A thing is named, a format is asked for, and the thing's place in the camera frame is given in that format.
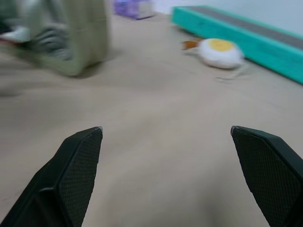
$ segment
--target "blurry gray object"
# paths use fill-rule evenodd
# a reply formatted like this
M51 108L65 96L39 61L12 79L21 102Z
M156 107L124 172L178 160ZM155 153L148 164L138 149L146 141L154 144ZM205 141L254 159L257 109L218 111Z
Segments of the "blurry gray object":
M0 15L30 31L30 44L10 52L64 75L77 76L107 56L106 0L0 0Z

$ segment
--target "fried egg toy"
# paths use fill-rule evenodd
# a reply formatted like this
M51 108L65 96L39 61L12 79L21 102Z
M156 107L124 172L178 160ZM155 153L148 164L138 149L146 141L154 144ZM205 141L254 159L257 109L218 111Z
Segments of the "fried egg toy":
M184 50L195 48L201 60L210 66L221 69L234 69L242 66L244 55L237 44L223 39L185 41Z

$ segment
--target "textured rubber pad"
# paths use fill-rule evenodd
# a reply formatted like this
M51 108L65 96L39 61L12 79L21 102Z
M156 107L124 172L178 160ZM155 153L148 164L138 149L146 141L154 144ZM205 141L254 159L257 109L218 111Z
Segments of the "textured rubber pad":
M233 127L246 183L271 227L302 226L303 160L279 137Z
M101 127L67 138L0 227L80 227L94 188L102 138Z

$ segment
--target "teal foam block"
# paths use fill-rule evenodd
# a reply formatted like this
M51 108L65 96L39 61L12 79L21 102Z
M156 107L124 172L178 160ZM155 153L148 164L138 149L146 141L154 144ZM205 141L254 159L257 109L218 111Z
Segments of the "teal foam block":
M209 6L175 7L172 22L204 38L235 42L245 56L303 84L303 37Z

